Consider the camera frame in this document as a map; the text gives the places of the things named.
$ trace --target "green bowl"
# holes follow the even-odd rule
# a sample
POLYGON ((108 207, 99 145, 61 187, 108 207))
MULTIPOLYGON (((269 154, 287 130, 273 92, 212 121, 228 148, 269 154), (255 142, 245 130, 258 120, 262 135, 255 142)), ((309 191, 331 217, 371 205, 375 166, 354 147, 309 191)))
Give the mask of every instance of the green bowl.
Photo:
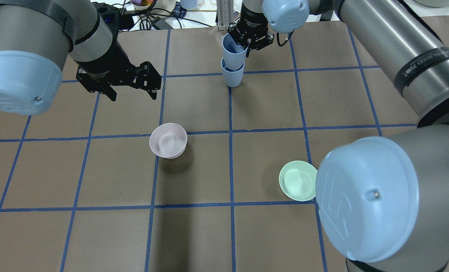
POLYGON ((308 201, 316 196, 315 184, 317 169, 308 162, 287 163, 278 177, 280 188, 289 198, 308 201))

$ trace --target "light blue plastic cap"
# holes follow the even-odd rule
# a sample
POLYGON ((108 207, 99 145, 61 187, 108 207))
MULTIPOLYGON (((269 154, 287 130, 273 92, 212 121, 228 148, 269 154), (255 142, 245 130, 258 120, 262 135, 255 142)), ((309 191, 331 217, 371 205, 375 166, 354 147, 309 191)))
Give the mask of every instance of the light blue plastic cap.
POLYGON ((351 260, 377 262, 395 254, 418 215, 413 164, 386 138, 363 138, 332 150, 318 169, 316 194, 328 238, 351 260))
POLYGON ((33 115, 50 107, 62 84, 62 71, 46 57, 0 51, 0 110, 33 115))
POLYGON ((310 13, 307 0, 264 0, 263 14, 277 33, 290 33, 307 21, 310 13))

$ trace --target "light green plate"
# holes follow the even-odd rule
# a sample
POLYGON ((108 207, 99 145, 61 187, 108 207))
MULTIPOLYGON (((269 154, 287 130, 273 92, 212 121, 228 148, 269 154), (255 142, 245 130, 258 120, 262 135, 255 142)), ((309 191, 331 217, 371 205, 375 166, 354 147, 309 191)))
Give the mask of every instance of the light green plate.
POLYGON ((316 196, 315 184, 317 169, 308 162, 287 163, 278 177, 280 188, 293 200, 307 201, 316 196))

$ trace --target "stacked cups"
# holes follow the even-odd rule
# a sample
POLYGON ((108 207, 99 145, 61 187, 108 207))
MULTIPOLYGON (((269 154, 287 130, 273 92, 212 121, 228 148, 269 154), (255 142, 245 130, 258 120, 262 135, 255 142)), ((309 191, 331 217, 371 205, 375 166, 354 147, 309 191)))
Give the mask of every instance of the stacked cups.
POLYGON ((245 58, 248 48, 237 45, 230 34, 223 37, 223 58, 221 59, 221 69, 223 69, 226 85, 231 88, 237 87, 243 78, 245 70, 245 58))

